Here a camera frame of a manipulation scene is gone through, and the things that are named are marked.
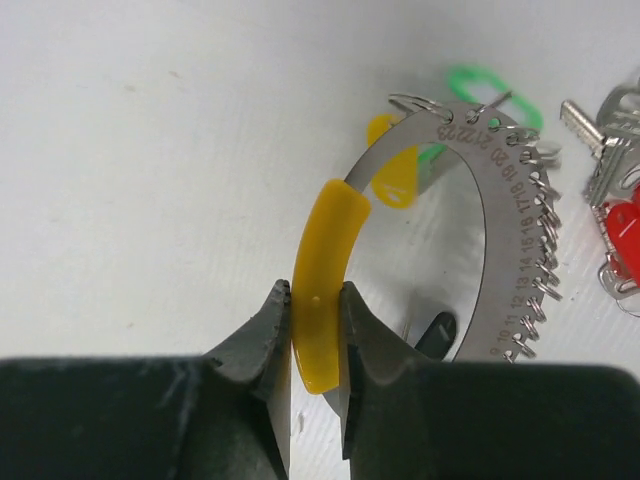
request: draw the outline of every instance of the yellow grip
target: yellow grip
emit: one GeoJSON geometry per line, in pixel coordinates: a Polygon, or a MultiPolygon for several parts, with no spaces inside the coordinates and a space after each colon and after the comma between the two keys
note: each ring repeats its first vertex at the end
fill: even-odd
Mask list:
{"type": "Polygon", "coordinates": [[[360,192],[342,180],[329,180],[304,228],[291,285],[291,339],[309,393],[338,386],[340,290],[370,211],[360,192]]]}
{"type": "MultiPolygon", "coordinates": [[[[378,115],[367,128],[367,143],[373,145],[399,119],[378,115]]],[[[418,195],[418,147],[399,153],[376,173],[371,181],[376,197],[392,208],[409,208],[418,195]]]]}

